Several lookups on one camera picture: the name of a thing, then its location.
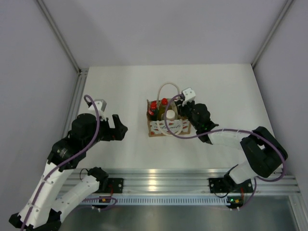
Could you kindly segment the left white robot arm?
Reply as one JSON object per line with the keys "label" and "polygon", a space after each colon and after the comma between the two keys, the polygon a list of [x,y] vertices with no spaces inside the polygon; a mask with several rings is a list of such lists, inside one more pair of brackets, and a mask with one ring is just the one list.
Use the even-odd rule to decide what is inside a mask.
{"label": "left white robot arm", "polygon": [[100,167],[88,170],[87,175],[61,198],[58,193],[86,151],[100,141],[121,141],[128,128],[118,115],[113,115],[115,127],[107,119],[92,114],[80,114],[72,122],[67,136],[56,142],[47,158],[44,172],[25,207],[9,218],[15,228],[26,231],[57,231],[67,215],[86,197],[108,189],[108,173]]}

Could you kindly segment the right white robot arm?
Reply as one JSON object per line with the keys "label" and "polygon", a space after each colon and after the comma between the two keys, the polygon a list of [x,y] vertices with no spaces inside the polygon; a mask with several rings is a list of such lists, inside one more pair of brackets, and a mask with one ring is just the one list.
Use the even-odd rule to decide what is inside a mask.
{"label": "right white robot arm", "polygon": [[258,177],[267,178],[288,158],[286,150],[275,137],[262,126],[252,131],[220,128],[210,119],[207,106],[194,101],[183,104],[175,102],[180,116],[189,120],[201,142],[224,145],[243,151],[246,160],[232,167],[222,178],[222,184],[229,191],[237,190],[244,181]]}

